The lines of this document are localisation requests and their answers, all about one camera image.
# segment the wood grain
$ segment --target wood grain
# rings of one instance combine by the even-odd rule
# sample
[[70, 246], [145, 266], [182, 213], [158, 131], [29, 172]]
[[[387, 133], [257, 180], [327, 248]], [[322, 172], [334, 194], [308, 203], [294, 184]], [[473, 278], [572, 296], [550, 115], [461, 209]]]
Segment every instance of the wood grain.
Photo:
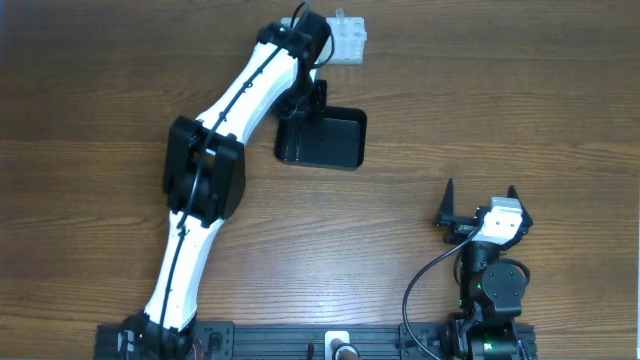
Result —
[[[0, 357], [88, 358], [95, 326], [141, 309], [167, 234], [168, 128], [210, 106], [284, 0], [9, 0], [0, 19]], [[640, 3], [357, 0], [361, 66], [329, 102], [369, 117], [355, 172], [287, 166], [268, 117], [217, 238], [200, 319], [401, 321], [409, 279], [445, 251], [430, 225], [518, 188], [536, 225], [522, 321], [542, 358], [629, 359], [637, 329]], [[412, 319], [456, 310], [450, 261]]]

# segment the wooden table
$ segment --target wooden table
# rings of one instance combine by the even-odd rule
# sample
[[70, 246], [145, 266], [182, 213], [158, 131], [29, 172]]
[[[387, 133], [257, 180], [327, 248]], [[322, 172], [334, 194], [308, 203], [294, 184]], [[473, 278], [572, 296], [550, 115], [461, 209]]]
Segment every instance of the wooden table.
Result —
[[[244, 67], [291, 1], [10, 0], [0, 23], [0, 357], [92, 355], [140, 310], [167, 236], [169, 126]], [[446, 180], [473, 213], [516, 185], [536, 224], [509, 255], [533, 281], [521, 321], [542, 358], [634, 356], [640, 175], [635, 1], [317, 1], [366, 18], [329, 103], [369, 117], [354, 172], [288, 166], [267, 117], [247, 189], [200, 285], [200, 319], [401, 322], [405, 287], [450, 246]], [[413, 321], [457, 308], [451, 259]]]

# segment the wooden tabletop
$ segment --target wooden tabletop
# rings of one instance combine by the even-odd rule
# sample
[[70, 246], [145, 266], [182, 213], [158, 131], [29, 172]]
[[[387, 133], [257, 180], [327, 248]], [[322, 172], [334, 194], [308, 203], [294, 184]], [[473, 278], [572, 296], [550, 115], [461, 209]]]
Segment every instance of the wooden tabletop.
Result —
[[[9, 0], [0, 18], [0, 357], [88, 358], [144, 307], [167, 237], [169, 126], [213, 104], [291, 1]], [[368, 114], [354, 172], [284, 165], [266, 117], [209, 256], [198, 318], [398, 324], [411, 277], [450, 248], [446, 181], [473, 214], [516, 185], [535, 226], [509, 256], [542, 358], [635, 354], [637, 1], [316, 1], [366, 19], [364, 64], [329, 103]], [[410, 300], [457, 310], [451, 259]]]

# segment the white connector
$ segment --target white connector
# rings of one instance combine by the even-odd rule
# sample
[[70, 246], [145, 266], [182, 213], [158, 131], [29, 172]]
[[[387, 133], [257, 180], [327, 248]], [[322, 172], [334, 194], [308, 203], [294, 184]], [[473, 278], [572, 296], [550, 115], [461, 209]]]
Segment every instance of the white connector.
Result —
[[[291, 18], [282, 18], [280, 22], [289, 26]], [[362, 64], [364, 44], [367, 41], [364, 18], [344, 17], [344, 10], [338, 9], [336, 10], [336, 17], [327, 18], [327, 23], [331, 26], [336, 47], [329, 64]], [[318, 57], [317, 63], [323, 62], [329, 56], [331, 46], [331, 40], [328, 40]]]

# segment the table surface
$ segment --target table surface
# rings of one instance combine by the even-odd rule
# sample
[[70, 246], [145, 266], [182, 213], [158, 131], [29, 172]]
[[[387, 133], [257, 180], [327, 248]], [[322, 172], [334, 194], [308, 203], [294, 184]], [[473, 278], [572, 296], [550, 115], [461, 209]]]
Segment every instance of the table surface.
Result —
[[[166, 139], [246, 64], [291, 1], [11, 0], [0, 28], [0, 356], [92, 354], [95, 328], [146, 304], [167, 236]], [[329, 103], [364, 109], [354, 172], [284, 165], [277, 122], [209, 255], [199, 319], [401, 322], [411, 277], [450, 246], [446, 181], [471, 215], [516, 185], [535, 220], [521, 321], [543, 358], [636, 347], [640, 3], [323, 1], [364, 16], [363, 65], [330, 65]], [[457, 310], [451, 259], [410, 301]]]

